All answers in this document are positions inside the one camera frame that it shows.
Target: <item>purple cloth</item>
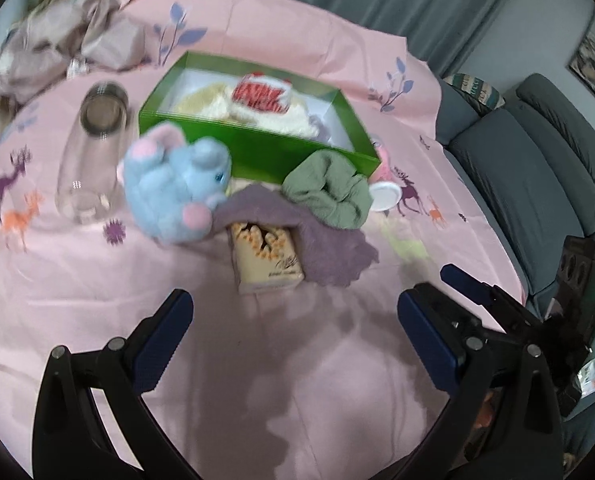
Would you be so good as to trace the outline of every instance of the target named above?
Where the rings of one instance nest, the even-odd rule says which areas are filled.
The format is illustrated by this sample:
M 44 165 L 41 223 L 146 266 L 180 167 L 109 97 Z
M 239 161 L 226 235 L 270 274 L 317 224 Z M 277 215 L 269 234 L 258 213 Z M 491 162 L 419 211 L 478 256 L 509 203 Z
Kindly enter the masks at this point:
M 234 193 L 213 214 L 213 233 L 236 222 L 257 222 L 291 230 L 305 279 L 320 285 L 349 286 L 375 262 L 378 252 L 359 229 L 335 229 L 304 206 L 260 184 Z

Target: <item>crumpled fabric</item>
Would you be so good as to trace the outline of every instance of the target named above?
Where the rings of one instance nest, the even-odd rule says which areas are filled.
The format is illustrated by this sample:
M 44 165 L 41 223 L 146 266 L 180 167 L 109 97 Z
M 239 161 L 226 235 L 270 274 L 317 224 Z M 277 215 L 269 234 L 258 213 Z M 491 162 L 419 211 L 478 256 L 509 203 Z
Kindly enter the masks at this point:
M 349 286 L 379 253 L 359 229 L 334 229 L 315 218 L 304 206 L 280 193 L 252 184 L 233 193 L 213 213 L 214 234 L 236 222 L 255 222 L 289 229 L 307 282 Z
M 73 60 L 114 71 L 140 64 L 146 30 L 119 8 L 118 0 L 53 0 L 32 12 L 0 51 L 0 103 L 17 110 L 65 78 Z
M 337 229 L 362 227 L 373 203 L 366 177 L 357 174 L 345 156 L 332 150 L 310 155 L 287 175 L 282 192 Z

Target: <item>red label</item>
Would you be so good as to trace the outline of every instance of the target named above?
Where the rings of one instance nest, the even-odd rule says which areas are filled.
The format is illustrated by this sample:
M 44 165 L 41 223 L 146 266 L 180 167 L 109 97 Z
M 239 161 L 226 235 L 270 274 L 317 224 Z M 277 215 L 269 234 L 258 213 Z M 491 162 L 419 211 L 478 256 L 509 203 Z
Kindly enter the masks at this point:
M 280 102 L 286 90 L 244 78 L 232 91 L 232 100 L 260 112 L 285 114 L 288 106 Z

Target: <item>open box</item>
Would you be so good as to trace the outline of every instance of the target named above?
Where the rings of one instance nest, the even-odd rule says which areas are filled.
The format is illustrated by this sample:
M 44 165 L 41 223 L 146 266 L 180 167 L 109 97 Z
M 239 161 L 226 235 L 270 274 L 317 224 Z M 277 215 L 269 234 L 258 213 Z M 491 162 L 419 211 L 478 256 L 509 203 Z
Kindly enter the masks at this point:
M 244 75 L 263 72 L 287 79 L 306 102 L 309 115 L 319 118 L 330 137 L 328 144 L 276 134 L 231 121 L 215 121 L 172 111 L 184 95 L 214 82 L 235 85 Z M 232 176 L 281 184 L 311 153 L 336 150 L 358 173 L 370 176 L 379 158 L 364 126 L 342 92 L 332 86 L 268 66 L 229 57 L 187 52 L 173 65 L 139 111 L 140 133 L 162 121 L 180 125 L 189 142 L 201 137 L 221 140 L 231 152 Z

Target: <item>white round lid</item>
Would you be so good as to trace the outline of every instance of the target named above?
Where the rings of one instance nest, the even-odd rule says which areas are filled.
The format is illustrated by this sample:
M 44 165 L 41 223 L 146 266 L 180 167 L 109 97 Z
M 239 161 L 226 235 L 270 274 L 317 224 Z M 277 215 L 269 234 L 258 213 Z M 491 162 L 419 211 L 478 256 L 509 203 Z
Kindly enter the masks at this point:
M 387 211 L 402 199 L 402 188 L 394 182 L 376 182 L 369 186 L 369 192 L 373 197 L 371 211 Z

